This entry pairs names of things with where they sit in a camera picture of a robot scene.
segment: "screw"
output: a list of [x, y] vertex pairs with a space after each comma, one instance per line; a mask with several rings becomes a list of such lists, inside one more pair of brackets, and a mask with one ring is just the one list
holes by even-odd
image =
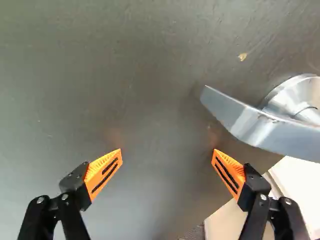
[[36, 201], [37, 204], [42, 203], [45, 200], [45, 198], [43, 196], [39, 197]]
[[66, 193], [63, 194], [62, 197], [61, 197], [62, 201], [66, 200], [67, 198], [68, 198], [68, 194], [66, 194]]
[[267, 197], [266, 197], [266, 195], [264, 195], [264, 194], [260, 194], [260, 198], [261, 198], [263, 201], [266, 201], [266, 200], [267, 200]]
[[291, 201], [290, 201], [289, 198], [286, 198], [286, 199], [284, 200], [284, 202], [285, 202], [286, 204], [288, 204], [288, 205], [291, 205]]

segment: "silver door handle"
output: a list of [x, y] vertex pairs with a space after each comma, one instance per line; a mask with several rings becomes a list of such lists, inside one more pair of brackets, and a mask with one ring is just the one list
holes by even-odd
[[202, 104], [237, 139], [273, 153], [320, 163], [320, 77], [290, 78], [260, 109], [205, 86]]

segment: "gray door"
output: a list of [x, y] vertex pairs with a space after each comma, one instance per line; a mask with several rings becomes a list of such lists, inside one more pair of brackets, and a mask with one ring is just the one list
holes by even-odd
[[281, 156], [231, 137], [199, 89], [256, 106], [287, 77], [319, 74], [319, 11], [303, 0], [2, 0], [2, 238], [17, 237], [31, 199], [55, 197], [69, 171], [116, 148], [123, 166], [83, 214], [93, 240], [173, 240], [201, 223], [231, 198], [213, 148], [261, 172]]

